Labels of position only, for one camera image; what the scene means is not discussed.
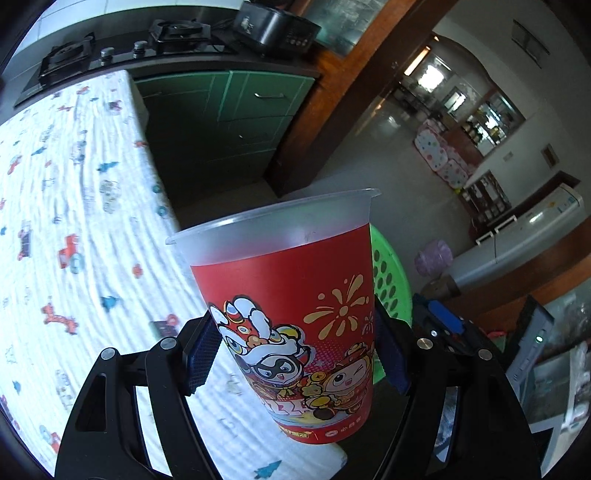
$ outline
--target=stove knob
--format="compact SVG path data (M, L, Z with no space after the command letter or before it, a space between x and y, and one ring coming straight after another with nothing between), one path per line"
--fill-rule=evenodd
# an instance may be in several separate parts
M100 51L100 59L101 60L112 60L113 53L115 53L115 49L113 47L106 47Z
M134 53L145 53L148 42L145 40L139 40L134 43Z

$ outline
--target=blue gripper pad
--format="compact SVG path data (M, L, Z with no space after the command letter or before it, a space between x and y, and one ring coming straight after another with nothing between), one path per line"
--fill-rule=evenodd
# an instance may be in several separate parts
M209 315L197 320L201 324L196 328L197 339L187 355L187 375L184 382L185 395L195 393L197 387L201 387L207 380L222 341L222 335L215 322Z
M429 311L444 324L452 333L461 335L464 333L464 325L462 321L450 312L443 303L437 300L430 300L428 303Z
M394 333L384 324L384 321L402 322L402 320L383 319L379 310L375 309L375 347L379 360L382 362L386 379L390 385L396 388L401 395L406 395L410 388L410 379L407 375L407 361L401 348L398 346Z

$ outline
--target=gas stove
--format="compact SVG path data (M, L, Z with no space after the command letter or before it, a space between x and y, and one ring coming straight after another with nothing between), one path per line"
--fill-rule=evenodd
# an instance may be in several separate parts
M155 20L148 31L100 40L95 39L94 33L89 33L79 41L52 48L23 89L15 106L64 80L115 64L122 64L121 67L125 68L134 61L154 57L236 53L211 33L209 25L192 20Z

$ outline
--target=drawer handle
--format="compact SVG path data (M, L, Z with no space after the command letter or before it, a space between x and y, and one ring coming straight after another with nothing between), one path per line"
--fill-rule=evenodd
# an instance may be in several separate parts
M482 235L480 238L476 239L476 244L480 245L484 240L486 240L489 237L492 238L493 236L494 236L494 234L492 232L487 232L484 235Z
M515 215L511 216L510 218L505 220L502 224L500 224L499 226L496 226L495 232L499 233L504 227L509 225L511 222L516 222L516 221L517 221L517 217Z
M256 138L265 138L267 136L267 134L261 134L261 135L255 135L254 137L243 137L242 135L238 135L238 138L240 140L254 140Z
M258 93L255 93L255 97L262 99L279 99L285 98L285 95L283 93L280 93L279 95L259 95Z

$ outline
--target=green basket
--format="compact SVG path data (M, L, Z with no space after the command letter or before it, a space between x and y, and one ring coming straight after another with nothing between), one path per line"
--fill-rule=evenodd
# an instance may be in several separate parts
M374 293L391 317L413 324L413 295L400 259L392 246L370 224L372 259L374 261ZM377 355L374 357L374 383L385 377Z

